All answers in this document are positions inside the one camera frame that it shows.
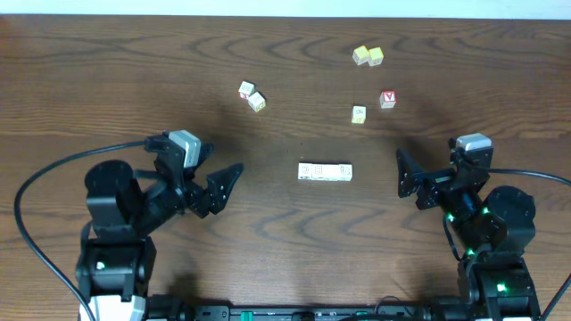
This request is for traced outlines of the green O wooden block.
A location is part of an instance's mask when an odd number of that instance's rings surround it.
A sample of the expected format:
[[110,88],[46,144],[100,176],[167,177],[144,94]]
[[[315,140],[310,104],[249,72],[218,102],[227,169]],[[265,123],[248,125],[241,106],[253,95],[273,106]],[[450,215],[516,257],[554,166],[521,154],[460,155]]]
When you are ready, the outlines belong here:
[[298,164],[298,179],[299,180],[312,180],[312,163],[299,163]]

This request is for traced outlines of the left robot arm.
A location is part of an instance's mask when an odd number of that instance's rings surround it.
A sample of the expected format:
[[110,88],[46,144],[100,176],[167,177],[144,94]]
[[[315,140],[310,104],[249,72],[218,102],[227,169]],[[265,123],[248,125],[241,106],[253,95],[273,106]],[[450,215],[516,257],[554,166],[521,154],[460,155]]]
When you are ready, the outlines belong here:
[[76,266],[81,320],[193,320],[195,309],[171,295],[149,295],[156,258],[151,234],[186,211],[199,218],[218,214],[244,166],[237,163],[194,182],[213,152],[185,130],[149,136],[143,146],[156,155],[153,170],[134,170],[123,160],[92,167],[85,177],[91,222],[81,232]]

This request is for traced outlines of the blue-edged wooden block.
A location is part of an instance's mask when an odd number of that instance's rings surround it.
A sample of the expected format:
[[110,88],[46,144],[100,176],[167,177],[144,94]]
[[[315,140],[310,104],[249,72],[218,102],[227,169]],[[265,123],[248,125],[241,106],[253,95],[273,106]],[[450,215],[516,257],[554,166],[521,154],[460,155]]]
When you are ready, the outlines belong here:
[[311,165],[311,179],[312,180],[324,180],[325,177],[326,176],[324,175],[323,164],[313,163]]

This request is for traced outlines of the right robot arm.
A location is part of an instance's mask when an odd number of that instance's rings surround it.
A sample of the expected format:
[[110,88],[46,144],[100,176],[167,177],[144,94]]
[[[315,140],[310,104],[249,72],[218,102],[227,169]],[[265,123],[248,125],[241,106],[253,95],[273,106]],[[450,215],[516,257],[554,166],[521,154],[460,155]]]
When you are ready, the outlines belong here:
[[486,198],[479,193],[489,180],[493,147],[482,135],[451,139],[451,167],[424,170],[398,149],[398,195],[417,196],[419,210],[439,207],[448,241],[464,251],[458,261],[459,296],[436,298],[418,310],[417,320],[537,320],[541,309],[523,259],[535,236],[534,198],[501,185]]

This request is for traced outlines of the green-edged wooden block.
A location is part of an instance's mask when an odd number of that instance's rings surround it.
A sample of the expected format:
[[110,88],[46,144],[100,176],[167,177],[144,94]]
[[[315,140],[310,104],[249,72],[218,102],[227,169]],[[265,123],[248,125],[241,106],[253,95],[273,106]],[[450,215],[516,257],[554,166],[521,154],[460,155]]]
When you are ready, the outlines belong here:
[[326,180],[338,181],[341,176],[341,171],[338,164],[324,164],[322,174]]

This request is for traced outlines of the red-edged spiral block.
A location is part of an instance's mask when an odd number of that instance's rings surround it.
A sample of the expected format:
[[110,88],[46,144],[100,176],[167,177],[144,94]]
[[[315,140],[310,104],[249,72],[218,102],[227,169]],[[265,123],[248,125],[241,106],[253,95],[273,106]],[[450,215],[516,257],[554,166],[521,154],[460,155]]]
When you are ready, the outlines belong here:
[[352,164],[340,164],[339,170],[340,170],[339,179],[341,181],[352,180]]

